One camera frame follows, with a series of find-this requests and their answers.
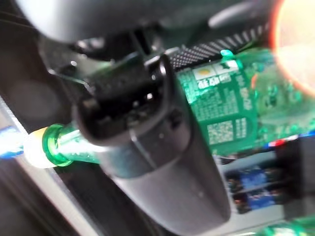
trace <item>bottle label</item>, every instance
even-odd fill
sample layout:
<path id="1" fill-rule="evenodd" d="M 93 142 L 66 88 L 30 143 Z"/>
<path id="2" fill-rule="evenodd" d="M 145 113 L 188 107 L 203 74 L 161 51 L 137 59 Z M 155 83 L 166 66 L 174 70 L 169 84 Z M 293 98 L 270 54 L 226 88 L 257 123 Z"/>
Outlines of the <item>bottle label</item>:
<path id="1" fill-rule="evenodd" d="M 275 205 L 275 201 L 270 192 L 266 189 L 259 189 L 246 194 L 247 201 L 252 210 L 261 209 Z"/>
<path id="2" fill-rule="evenodd" d="M 186 97 L 204 138 L 228 155 L 252 148 L 257 133 L 257 111 L 241 62 L 229 60 L 179 73 Z"/>
<path id="3" fill-rule="evenodd" d="M 268 182 L 264 170 L 259 167 L 241 172 L 240 180 L 244 189 L 254 188 Z"/>
<path id="4" fill-rule="evenodd" d="M 269 50 L 223 57 L 178 78 L 213 154 L 229 156 L 315 130 L 315 98 L 283 76 Z"/>

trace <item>white bottle cap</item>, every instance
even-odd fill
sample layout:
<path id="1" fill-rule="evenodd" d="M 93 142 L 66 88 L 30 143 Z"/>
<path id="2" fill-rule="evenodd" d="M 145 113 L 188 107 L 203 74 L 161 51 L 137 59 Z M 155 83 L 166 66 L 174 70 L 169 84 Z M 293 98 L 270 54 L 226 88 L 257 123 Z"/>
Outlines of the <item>white bottle cap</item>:
<path id="1" fill-rule="evenodd" d="M 37 168 L 52 168 L 56 165 L 48 160 L 43 150 L 42 139 L 47 127 L 30 133 L 24 142 L 24 157 Z"/>

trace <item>metal mesh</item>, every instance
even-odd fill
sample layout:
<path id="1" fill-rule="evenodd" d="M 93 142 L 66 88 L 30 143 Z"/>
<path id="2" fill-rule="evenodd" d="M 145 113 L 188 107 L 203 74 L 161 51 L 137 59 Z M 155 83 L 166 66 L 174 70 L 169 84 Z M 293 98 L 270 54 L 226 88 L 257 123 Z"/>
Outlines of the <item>metal mesh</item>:
<path id="1" fill-rule="evenodd" d="M 175 70 L 180 70 L 188 66 L 211 60 L 220 55 L 220 51 L 230 49 L 238 50 L 248 43 L 256 41 L 269 29 L 269 23 L 235 33 L 221 39 L 216 39 L 208 43 L 199 44 L 191 48 L 183 46 L 170 56 L 171 63 Z"/>

